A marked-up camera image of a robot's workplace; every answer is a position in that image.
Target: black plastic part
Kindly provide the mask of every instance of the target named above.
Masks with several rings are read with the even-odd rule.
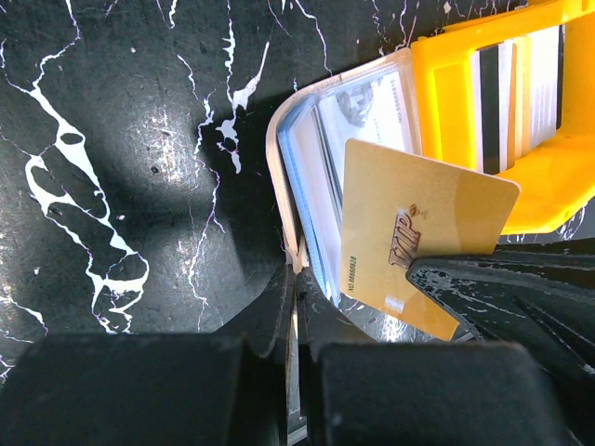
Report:
[[[7,379],[0,444],[286,444],[294,280],[216,334],[49,336]]]
[[[333,345],[319,359],[326,445],[561,445],[536,363],[512,345]]]
[[[308,417],[311,444],[325,444],[321,438],[323,428],[312,425],[323,420],[321,376],[317,363],[320,349],[336,342],[374,344],[376,341],[356,327],[323,295],[309,269],[304,269],[297,276],[296,295],[301,414]]]
[[[566,418],[595,439],[595,241],[421,258],[408,280],[478,339],[518,342],[551,375]]]

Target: black magnetic stripe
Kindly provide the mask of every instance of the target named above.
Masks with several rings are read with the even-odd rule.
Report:
[[[500,93],[498,82],[498,45],[480,50],[482,86],[483,172],[500,171]]]
[[[556,104],[556,130],[562,125],[562,78],[564,77],[564,25],[558,27],[558,102]]]

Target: gold card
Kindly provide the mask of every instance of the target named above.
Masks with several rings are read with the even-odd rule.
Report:
[[[419,256],[491,254],[519,186],[356,139],[346,151],[341,292],[451,339],[458,323],[405,272]]]

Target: black marble surface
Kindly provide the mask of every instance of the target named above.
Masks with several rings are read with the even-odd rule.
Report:
[[[47,333],[219,328],[284,262],[264,148],[281,102],[516,5],[0,0],[0,377]],[[535,240],[591,236],[592,214]]]

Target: yellow plastic holder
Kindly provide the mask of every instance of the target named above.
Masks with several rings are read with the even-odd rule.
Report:
[[[595,195],[595,0],[553,0],[447,27],[411,45],[425,156],[477,168],[471,55],[566,24],[562,126],[500,177],[522,191],[503,234],[552,232]]]

